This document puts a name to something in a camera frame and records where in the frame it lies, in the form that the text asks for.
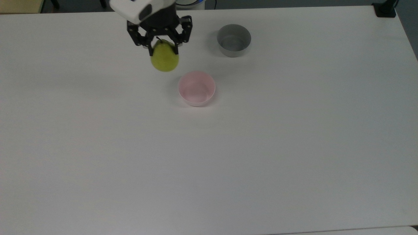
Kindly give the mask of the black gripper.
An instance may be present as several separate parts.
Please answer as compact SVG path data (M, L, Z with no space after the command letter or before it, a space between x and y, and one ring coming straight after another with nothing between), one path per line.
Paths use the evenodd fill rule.
M176 5L170 5L164 9L152 12L152 5L147 5L139 14L140 24L127 21L127 32L136 46L143 46L148 49L149 55L153 56L154 49L152 41L155 31L169 29L169 38L174 44L174 53L179 55L179 45L188 43L193 21L191 15L179 17L176 12ZM145 30L145 35L141 35L139 29Z

